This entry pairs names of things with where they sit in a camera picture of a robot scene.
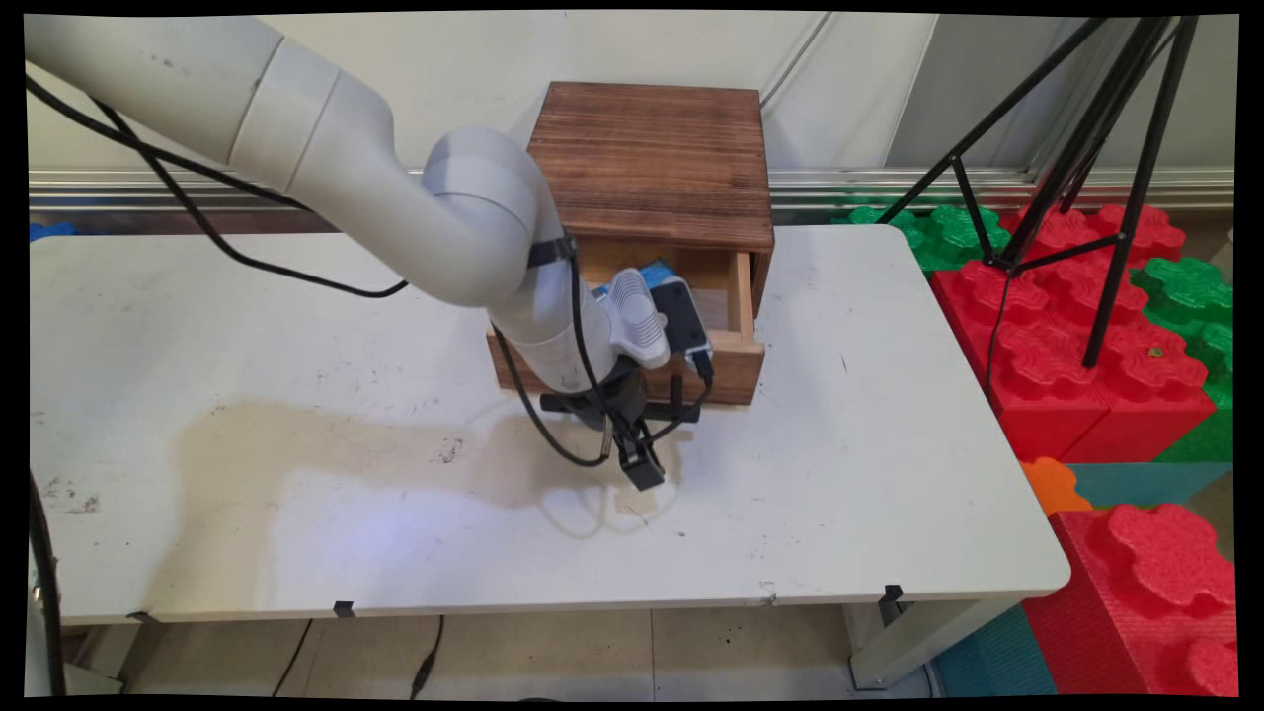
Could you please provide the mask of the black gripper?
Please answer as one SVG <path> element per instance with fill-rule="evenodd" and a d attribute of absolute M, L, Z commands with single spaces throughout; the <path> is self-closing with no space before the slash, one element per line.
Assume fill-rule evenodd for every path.
<path fill-rule="evenodd" d="M 645 492 L 667 481 L 667 471 L 659 461 L 655 443 L 643 417 L 648 404 L 648 385 L 643 368 L 631 358 L 616 359 L 614 368 L 600 381 L 600 399 L 592 395 L 592 409 L 598 419 L 618 415 L 629 436 L 617 434 L 614 447 L 623 476 Z"/>

